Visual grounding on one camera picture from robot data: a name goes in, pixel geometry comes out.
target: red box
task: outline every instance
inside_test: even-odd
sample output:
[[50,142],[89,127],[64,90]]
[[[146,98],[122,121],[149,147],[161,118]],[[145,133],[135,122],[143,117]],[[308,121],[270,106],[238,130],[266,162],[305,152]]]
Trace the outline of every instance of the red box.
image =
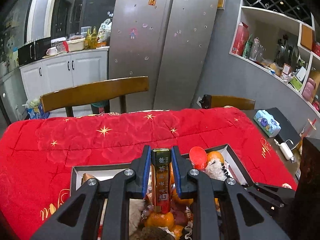
[[233,54],[237,54],[239,56],[242,56],[243,51],[244,51],[244,46],[245,46],[245,43],[247,42],[248,38],[249,38],[248,26],[245,23],[240,22],[238,25],[235,42],[233,43],[233,47],[232,47],[231,52]]
[[319,42],[314,42],[312,46],[312,52],[317,54],[320,57],[320,43]]

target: mug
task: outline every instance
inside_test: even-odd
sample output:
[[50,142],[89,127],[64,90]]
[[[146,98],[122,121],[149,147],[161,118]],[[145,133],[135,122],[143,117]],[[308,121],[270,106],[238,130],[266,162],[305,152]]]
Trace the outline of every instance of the mug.
[[58,53],[58,50],[56,47],[52,47],[52,48],[49,48],[47,50],[47,55],[49,56],[52,56],[52,55],[56,55]]

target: chair backrest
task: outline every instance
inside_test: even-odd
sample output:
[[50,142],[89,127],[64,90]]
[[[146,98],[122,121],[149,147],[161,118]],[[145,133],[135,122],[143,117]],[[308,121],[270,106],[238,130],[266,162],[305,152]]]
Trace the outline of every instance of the chair backrest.
[[66,108],[67,116],[73,117],[73,106],[83,106],[113,98],[120,98],[120,112],[125,113],[125,95],[149,90],[147,76],[109,79],[58,90],[41,96],[44,112]]
[[253,110],[255,103],[256,101],[253,99],[211,95],[204,95],[200,101],[200,104],[204,109],[233,106],[240,110]]

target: double-door refrigerator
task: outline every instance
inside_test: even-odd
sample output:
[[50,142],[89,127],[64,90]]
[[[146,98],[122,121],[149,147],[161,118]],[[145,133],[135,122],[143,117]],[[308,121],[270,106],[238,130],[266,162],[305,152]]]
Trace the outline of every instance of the double-door refrigerator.
[[[126,96],[127,111],[190,107],[207,54],[218,0],[116,0],[108,78],[149,77]],[[110,101],[119,111],[119,99]]]

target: red tablecloth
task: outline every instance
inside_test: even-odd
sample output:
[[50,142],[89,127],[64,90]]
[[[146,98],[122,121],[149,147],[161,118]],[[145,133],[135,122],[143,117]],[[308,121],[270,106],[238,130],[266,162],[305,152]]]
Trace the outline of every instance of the red tablecloth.
[[260,131],[236,108],[151,111],[16,122],[0,141],[0,209],[29,239],[69,195],[76,165],[128,163],[144,145],[229,144],[254,181],[296,189],[293,177]]

